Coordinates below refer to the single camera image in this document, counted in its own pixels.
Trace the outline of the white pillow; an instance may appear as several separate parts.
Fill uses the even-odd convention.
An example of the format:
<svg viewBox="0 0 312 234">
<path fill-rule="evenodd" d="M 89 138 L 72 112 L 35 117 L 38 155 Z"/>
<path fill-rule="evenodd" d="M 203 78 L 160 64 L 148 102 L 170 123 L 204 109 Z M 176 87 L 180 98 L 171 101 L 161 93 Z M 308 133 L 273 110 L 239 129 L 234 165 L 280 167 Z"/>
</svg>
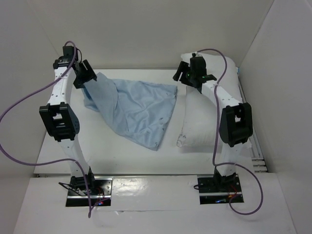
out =
<svg viewBox="0 0 312 234">
<path fill-rule="evenodd" d="M 227 71 L 220 85 L 232 97 L 242 101 L 234 61 L 226 57 Z M 197 89 L 186 87 L 186 109 L 177 147 L 199 147 L 215 145 L 216 106 Z"/>
</svg>

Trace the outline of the light blue pillowcase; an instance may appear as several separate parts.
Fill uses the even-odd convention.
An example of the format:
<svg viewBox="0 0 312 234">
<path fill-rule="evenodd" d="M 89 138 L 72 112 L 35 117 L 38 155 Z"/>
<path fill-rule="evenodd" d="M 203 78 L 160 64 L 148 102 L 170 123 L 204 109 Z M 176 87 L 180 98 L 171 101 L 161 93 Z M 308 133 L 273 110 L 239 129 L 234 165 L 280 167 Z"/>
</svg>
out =
<svg viewBox="0 0 312 234">
<path fill-rule="evenodd" d="M 177 86 L 109 79 L 103 73 L 84 84 L 84 106 L 99 112 L 118 135 L 157 151 L 177 99 Z"/>
</svg>

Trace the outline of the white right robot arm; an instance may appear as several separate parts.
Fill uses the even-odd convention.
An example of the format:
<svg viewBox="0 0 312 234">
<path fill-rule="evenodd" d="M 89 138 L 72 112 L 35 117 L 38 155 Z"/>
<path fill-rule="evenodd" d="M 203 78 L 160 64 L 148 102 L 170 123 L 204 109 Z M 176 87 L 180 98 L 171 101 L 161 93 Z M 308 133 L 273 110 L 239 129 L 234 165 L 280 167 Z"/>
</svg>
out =
<svg viewBox="0 0 312 234">
<path fill-rule="evenodd" d="M 216 139 L 222 141 L 222 150 L 218 160 L 213 154 L 214 175 L 211 182 L 199 185 L 199 189 L 215 188 L 225 192 L 234 185 L 235 166 L 243 145 L 253 134 L 252 108 L 232 97 L 220 85 L 220 80 L 209 75 L 206 61 L 199 53 L 192 53 L 183 59 L 173 76 L 175 81 L 196 88 L 216 106 Z"/>
</svg>

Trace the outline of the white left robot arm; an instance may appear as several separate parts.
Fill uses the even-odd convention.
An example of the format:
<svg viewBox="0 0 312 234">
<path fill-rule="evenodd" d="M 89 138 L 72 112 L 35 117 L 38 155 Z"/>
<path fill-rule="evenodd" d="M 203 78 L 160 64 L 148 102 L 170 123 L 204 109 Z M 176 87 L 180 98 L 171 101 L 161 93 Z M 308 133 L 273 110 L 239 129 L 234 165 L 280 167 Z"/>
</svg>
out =
<svg viewBox="0 0 312 234">
<path fill-rule="evenodd" d="M 56 83 L 47 104 L 39 108 L 39 114 L 49 136 L 58 142 L 71 161 L 69 186 L 89 195 L 96 190 L 96 182 L 80 147 L 80 122 L 70 100 L 73 88 L 84 88 L 85 83 L 96 81 L 97 76 L 89 62 L 79 58 L 81 52 L 73 43 L 66 42 L 62 49 L 63 55 L 53 63 Z"/>
</svg>

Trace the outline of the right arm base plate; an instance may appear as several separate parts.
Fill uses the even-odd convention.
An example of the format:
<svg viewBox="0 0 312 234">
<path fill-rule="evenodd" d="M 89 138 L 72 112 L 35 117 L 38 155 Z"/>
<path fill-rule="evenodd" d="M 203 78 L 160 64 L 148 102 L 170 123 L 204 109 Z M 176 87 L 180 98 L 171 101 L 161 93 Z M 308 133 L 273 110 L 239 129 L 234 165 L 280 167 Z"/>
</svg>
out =
<svg viewBox="0 0 312 234">
<path fill-rule="evenodd" d="M 213 175 L 200 175 L 193 188 L 199 192 L 201 205 L 226 204 L 230 201 L 244 202 L 240 180 L 236 173 L 231 176 L 221 176 L 215 170 Z"/>
</svg>

